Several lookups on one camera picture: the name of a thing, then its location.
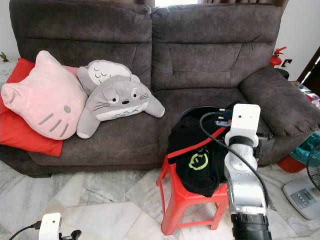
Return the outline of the black shirt red striped collar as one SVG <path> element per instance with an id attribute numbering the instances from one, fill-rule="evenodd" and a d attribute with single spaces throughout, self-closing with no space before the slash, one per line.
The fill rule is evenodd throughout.
<path id="1" fill-rule="evenodd" d="M 201 130 L 198 116 L 182 117 L 168 137 L 167 162 L 174 165 L 186 190 L 204 197 L 212 197 L 219 185 L 227 182 L 227 153 Z"/>

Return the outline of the dark grey fabric sofa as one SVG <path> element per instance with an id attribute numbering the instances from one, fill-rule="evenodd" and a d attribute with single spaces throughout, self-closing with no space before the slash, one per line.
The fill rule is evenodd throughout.
<path id="1" fill-rule="evenodd" d="M 10 0 L 21 57 L 46 50 L 64 66 L 127 66 L 166 108 L 104 121 L 74 135 L 61 155 L 2 145 L 2 162 L 32 178 L 162 166 L 171 128 L 196 106 L 259 105 L 260 166 L 276 163 L 320 131 L 320 109 L 270 66 L 281 7 L 259 3 L 150 7 L 105 0 Z"/>

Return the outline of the red fire extinguisher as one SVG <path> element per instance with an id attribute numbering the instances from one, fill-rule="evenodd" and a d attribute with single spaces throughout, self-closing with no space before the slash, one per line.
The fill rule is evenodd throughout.
<path id="1" fill-rule="evenodd" d="M 270 66 L 272 66 L 272 67 L 281 66 L 281 64 L 283 62 L 283 60 L 281 58 L 282 51 L 285 50 L 286 48 L 287 48 L 286 46 L 282 46 L 281 48 L 276 48 L 274 50 L 274 53 L 269 61 Z"/>

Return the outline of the red plastic basin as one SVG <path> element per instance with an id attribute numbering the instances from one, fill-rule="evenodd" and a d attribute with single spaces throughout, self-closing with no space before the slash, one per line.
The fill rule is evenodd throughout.
<path id="1" fill-rule="evenodd" d="M 277 165 L 288 173 L 299 173 L 307 168 L 306 163 L 297 160 L 297 158 L 294 158 L 289 154 L 279 160 Z"/>

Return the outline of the teal plastic bag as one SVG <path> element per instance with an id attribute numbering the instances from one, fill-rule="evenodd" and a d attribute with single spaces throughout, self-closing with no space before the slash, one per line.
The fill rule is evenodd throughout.
<path id="1" fill-rule="evenodd" d="M 310 151 L 313 151 L 317 146 L 320 146 L 320 134 L 314 132 L 310 137 L 302 142 L 302 144 L 291 151 L 289 155 L 298 162 L 306 164 Z"/>

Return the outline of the red plastic stool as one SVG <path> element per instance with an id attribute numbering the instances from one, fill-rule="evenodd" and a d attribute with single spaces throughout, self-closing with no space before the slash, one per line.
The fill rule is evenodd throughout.
<path id="1" fill-rule="evenodd" d="M 162 184 L 163 179 L 167 175 L 170 176 L 170 199 L 165 199 Z M 168 155 L 166 155 L 163 160 L 156 185 L 160 189 L 163 213 L 161 231 L 165 236 L 170 236 L 174 234 L 176 229 L 183 227 L 210 226 L 211 230 L 216 230 L 229 206 L 226 183 L 222 183 L 210 198 L 192 193 L 183 187 L 182 182 L 176 173 L 176 165 L 169 163 Z M 216 211 L 211 220 L 181 222 L 188 207 L 202 204 L 215 204 Z"/>

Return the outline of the white lace covered side table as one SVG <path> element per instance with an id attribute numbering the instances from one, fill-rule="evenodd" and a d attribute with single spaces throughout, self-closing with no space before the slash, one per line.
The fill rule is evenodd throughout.
<path id="1" fill-rule="evenodd" d="M 0 62 L 0 86 L 4 85 L 15 69 L 17 61 Z"/>

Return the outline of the red square cushion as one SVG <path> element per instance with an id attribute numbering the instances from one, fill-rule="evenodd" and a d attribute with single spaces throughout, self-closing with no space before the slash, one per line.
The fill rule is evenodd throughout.
<path id="1" fill-rule="evenodd" d="M 34 62 L 18 58 L 7 83 L 22 82 L 34 67 Z M 3 102 L 0 103 L 0 144 L 54 157 L 60 156 L 63 148 L 62 140 L 39 134 L 30 128 L 22 116 L 7 108 Z"/>

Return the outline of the grey Totoro plush pillow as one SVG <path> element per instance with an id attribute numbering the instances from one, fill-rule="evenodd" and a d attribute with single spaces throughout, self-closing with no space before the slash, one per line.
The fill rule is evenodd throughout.
<path id="1" fill-rule="evenodd" d="M 139 80 L 115 75 L 100 83 L 88 96 L 78 119 L 77 135 L 90 138 L 101 122 L 141 112 L 160 118 L 165 114 L 165 107 Z"/>

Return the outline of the white floor fan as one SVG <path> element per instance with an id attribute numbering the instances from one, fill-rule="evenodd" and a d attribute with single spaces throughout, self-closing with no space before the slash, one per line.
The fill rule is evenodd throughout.
<path id="1" fill-rule="evenodd" d="M 307 178 L 300 178 L 282 187 L 291 205 L 307 220 L 320 218 L 320 145 L 306 158 Z"/>

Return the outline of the pink cat face cushion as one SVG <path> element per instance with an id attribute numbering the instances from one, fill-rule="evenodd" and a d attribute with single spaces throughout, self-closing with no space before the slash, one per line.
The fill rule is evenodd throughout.
<path id="1" fill-rule="evenodd" d="M 32 130 L 53 140 L 76 134 L 88 98 L 78 78 L 46 50 L 39 51 L 24 80 L 3 84 L 0 94 Z"/>

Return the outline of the sleeping grey white Totoro plush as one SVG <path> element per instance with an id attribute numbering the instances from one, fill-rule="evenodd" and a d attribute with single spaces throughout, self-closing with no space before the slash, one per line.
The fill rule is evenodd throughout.
<path id="1" fill-rule="evenodd" d="M 77 69 L 77 78 L 87 96 L 101 83 L 118 75 L 129 77 L 132 81 L 140 83 L 140 79 L 128 67 L 118 62 L 98 59 Z"/>

